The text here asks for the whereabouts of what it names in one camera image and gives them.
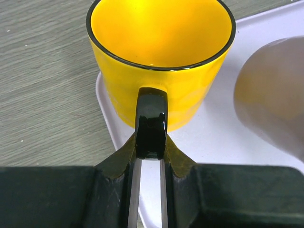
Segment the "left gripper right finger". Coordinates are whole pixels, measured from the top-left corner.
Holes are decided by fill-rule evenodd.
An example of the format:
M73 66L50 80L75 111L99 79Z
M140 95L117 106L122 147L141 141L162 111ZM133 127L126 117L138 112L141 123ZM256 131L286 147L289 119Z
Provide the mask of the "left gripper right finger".
M160 165L164 228L304 225L304 176L297 169L199 164L170 138Z

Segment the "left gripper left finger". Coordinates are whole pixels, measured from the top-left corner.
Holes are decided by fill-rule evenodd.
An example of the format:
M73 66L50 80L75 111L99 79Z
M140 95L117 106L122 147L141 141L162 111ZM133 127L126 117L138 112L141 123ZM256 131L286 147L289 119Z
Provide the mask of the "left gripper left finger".
M3 228L134 228L141 161L135 137L96 166L1 167Z

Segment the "clear purple glass mug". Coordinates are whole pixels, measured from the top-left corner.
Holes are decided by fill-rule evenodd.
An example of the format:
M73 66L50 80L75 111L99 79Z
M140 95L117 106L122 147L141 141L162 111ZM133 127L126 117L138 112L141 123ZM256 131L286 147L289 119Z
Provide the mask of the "clear purple glass mug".
M272 41L254 52L236 79L234 109L258 137L304 160L304 38Z

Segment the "yellow glass mug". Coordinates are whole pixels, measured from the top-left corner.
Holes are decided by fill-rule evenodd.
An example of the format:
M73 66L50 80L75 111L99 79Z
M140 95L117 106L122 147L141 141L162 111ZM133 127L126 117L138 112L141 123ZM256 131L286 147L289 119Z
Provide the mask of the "yellow glass mug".
M96 0L86 29L110 101L140 159L196 113L236 34L220 0Z

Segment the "lavender plastic tray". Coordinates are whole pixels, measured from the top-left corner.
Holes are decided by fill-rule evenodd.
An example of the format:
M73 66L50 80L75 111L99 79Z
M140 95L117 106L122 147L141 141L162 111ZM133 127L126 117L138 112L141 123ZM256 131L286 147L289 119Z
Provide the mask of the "lavender plastic tray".
M304 1L292 1L263 13L237 20L232 48L206 98L194 117L169 133L177 147L198 163L276 165L304 173L304 163L248 130L237 118L233 93L237 76L247 59L262 46L278 39L304 35ZM116 114L98 74L96 96L115 149L133 129ZM139 217L145 228L161 228L160 163L142 162Z

